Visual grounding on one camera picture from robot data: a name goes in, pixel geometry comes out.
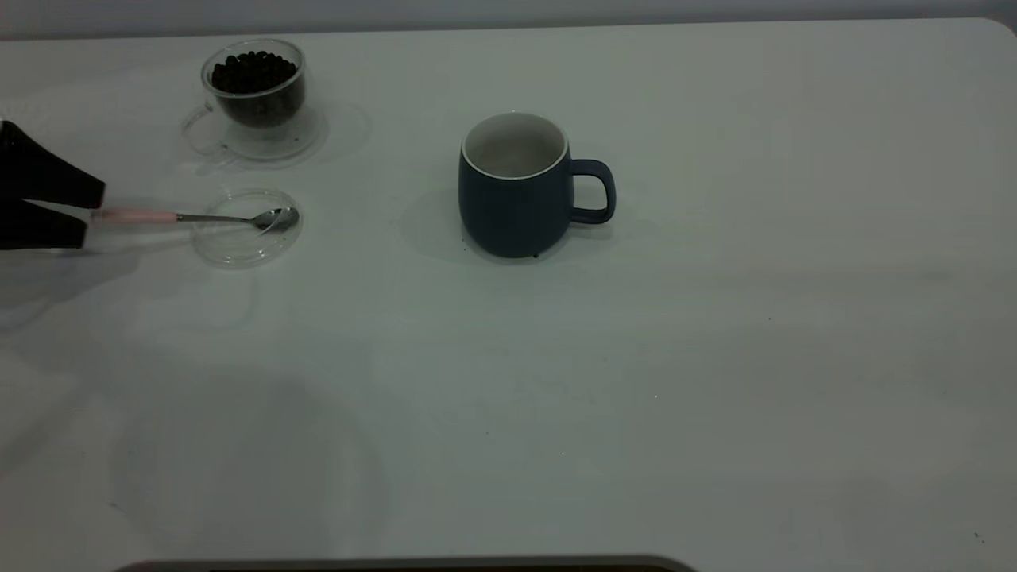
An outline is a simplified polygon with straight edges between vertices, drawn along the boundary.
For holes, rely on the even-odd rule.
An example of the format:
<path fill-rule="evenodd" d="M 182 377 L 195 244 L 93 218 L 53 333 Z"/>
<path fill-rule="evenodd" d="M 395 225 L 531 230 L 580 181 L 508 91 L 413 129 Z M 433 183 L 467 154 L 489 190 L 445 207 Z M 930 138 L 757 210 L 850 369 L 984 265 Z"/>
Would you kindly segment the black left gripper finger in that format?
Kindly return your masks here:
<path fill-rule="evenodd" d="M 1 250 L 80 249 L 88 224 L 21 199 L 1 199 Z"/>
<path fill-rule="evenodd" d="M 1 198 L 98 209 L 106 184 L 35 142 L 12 121 L 1 122 Z"/>

